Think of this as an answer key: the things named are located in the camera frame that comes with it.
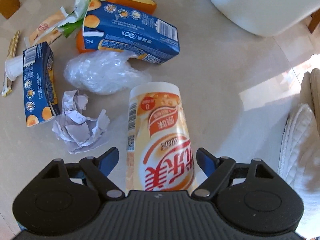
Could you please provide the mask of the wooden dining table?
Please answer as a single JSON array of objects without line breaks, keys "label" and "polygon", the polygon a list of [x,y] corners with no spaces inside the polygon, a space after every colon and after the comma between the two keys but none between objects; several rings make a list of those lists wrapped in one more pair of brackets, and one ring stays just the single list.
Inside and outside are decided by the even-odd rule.
[{"label": "wooden dining table", "polygon": [[0,0],[1,15],[8,20],[20,8],[20,5],[20,0]]}]

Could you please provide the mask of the orange half cut fruit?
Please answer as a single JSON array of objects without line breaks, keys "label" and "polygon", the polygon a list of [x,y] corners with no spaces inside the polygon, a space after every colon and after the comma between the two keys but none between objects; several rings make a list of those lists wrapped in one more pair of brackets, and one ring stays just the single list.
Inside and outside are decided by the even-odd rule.
[{"label": "orange half cut fruit", "polygon": [[131,7],[139,11],[152,15],[157,9],[157,3],[153,0],[106,0],[126,7]]}]

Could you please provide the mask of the white paper ball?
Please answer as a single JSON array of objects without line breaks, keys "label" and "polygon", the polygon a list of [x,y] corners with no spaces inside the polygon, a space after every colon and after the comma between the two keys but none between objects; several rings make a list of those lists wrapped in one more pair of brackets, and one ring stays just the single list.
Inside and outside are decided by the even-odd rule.
[{"label": "white paper ball", "polygon": [[110,119],[102,109],[97,118],[83,115],[88,96],[78,90],[66,91],[62,97],[62,112],[53,122],[52,131],[63,140],[70,154],[87,152],[108,142]]}]

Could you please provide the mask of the white plastic trash bin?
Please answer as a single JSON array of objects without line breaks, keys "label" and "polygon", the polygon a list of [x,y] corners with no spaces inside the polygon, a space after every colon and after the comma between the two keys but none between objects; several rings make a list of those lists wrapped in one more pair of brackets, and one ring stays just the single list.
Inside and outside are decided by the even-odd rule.
[{"label": "white plastic trash bin", "polygon": [[229,20],[254,35],[276,36],[319,9],[319,0],[210,0]]}]

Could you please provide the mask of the long gold white wrapper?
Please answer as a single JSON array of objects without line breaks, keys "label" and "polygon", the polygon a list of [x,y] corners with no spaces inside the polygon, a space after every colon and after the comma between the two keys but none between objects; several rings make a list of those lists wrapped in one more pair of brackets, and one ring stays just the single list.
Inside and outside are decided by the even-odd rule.
[{"label": "long gold white wrapper", "polygon": [[[10,40],[7,60],[13,59],[16,56],[16,49],[18,45],[18,39],[20,36],[20,30],[16,31],[13,38]],[[3,80],[3,88],[2,88],[2,96],[6,97],[8,94],[12,92],[12,81],[7,77],[6,70],[4,71],[4,80]]]}]

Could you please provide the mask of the blue carton box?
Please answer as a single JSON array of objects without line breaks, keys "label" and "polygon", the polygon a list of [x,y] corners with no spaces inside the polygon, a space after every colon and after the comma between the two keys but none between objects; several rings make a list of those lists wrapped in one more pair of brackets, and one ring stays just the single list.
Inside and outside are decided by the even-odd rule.
[{"label": "blue carton box", "polygon": [[91,0],[81,34],[85,50],[131,51],[149,63],[162,64],[180,53],[175,26],[116,3]]},{"label": "blue carton box", "polygon": [[23,96],[28,127],[60,115],[54,88],[53,63],[54,54],[47,42],[23,52]]}]

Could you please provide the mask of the small white plastic cup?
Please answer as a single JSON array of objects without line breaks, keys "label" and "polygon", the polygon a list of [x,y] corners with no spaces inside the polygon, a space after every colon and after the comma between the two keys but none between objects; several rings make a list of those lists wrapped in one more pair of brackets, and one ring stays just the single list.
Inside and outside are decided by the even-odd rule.
[{"label": "small white plastic cup", "polygon": [[10,81],[15,81],[16,78],[23,73],[23,56],[8,58],[5,61],[5,73]]}]

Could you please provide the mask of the milk tea paper cup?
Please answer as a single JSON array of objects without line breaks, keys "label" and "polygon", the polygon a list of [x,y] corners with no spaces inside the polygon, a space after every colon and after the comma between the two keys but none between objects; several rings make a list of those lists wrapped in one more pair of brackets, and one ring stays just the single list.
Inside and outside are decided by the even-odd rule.
[{"label": "milk tea paper cup", "polygon": [[179,88],[148,82],[130,92],[126,191],[193,191],[194,156]]}]

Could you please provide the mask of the green white snack wrapper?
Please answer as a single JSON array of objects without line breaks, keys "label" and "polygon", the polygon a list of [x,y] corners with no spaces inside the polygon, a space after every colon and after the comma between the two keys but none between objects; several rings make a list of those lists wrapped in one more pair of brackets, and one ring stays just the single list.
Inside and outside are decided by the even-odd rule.
[{"label": "green white snack wrapper", "polygon": [[72,32],[81,28],[89,4],[92,0],[75,0],[73,11],[57,24],[57,30],[68,38]]}]

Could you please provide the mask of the beige snack packet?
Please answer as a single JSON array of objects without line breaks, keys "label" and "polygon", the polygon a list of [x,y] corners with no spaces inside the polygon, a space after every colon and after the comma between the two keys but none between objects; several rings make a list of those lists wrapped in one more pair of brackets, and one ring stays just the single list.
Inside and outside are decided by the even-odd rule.
[{"label": "beige snack packet", "polygon": [[53,43],[62,34],[57,29],[57,26],[68,16],[64,7],[61,7],[56,13],[45,19],[40,25],[30,34],[24,38],[26,48],[30,48],[42,42],[48,44]]}]

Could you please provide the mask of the clear plastic bag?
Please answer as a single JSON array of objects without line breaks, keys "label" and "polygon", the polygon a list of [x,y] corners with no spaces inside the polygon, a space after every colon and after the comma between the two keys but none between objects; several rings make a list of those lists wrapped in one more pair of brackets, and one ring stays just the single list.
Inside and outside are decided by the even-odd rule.
[{"label": "clear plastic bag", "polygon": [[69,60],[63,75],[77,89],[98,95],[111,95],[151,81],[147,72],[129,63],[137,55],[132,51],[94,51]]}]

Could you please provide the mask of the whole orange fruit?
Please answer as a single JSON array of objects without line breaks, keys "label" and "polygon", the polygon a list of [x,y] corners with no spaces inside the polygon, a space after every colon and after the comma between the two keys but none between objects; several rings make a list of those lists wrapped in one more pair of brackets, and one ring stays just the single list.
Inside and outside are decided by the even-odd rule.
[{"label": "whole orange fruit", "polygon": [[80,54],[95,51],[95,49],[86,49],[85,48],[84,37],[82,35],[82,29],[80,29],[76,35],[76,48]]}]

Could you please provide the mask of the white quilted cloth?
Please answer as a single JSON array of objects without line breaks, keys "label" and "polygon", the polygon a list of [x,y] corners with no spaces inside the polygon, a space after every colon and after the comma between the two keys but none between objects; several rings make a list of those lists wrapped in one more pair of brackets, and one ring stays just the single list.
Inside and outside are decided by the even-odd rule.
[{"label": "white quilted cloth", "polygon": [[319,69],[306,72],[300,104],[289,114],[280,147],[278,174],[302,198],[304,213],[296,232],[319,236]]}]

